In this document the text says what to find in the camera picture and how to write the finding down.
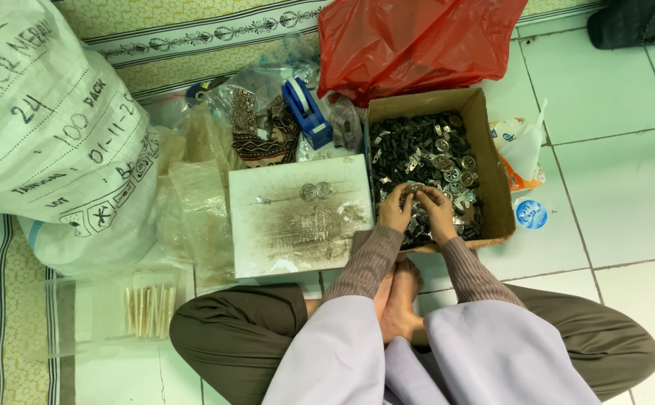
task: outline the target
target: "white tile floor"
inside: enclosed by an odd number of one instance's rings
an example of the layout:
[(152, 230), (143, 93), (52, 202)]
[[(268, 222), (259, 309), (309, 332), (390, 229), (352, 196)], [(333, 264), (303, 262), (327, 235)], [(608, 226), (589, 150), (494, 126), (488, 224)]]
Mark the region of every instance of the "white tile floor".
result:
[[(551, 214), (541, 231), (520, 229), (479, 256), (501, 280), (602, 299), (655, 337), (655, 47), (598, 51), (585, 21), (573, 16), (520, 27), (505, 77), (480, 84), (491, 120), (534, 120), (537, 100), (550, 100), (548, 143), (540, 152), (548, 180), (523, 195), (547, 204)], [(426, 281), (416, 307), (425, 312), (454, 304), (439, 255), (411, 258)], [(319, 278), (324, 288), (338, 272), (304, 274), (298, 281), (307, 298), (316, 298)], [(135, 378), (126, 384), (125, 374)], [(226, 404), (169, 344), (159, 353), (81, 354), (75, 377), (78, 405)], [(106, 402), (105, 392), (118, 395)], [(655, 405), (655, 374), (607, 404)]]

